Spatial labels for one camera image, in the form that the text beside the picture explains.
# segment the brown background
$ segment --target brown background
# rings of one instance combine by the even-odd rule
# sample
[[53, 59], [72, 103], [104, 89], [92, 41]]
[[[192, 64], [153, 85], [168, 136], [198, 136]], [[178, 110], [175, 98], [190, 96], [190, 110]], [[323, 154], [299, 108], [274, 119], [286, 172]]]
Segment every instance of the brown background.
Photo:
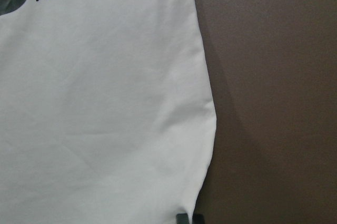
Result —
[[214, 102], [206, 224], [337, 223], [337, 0], [196, 0]]

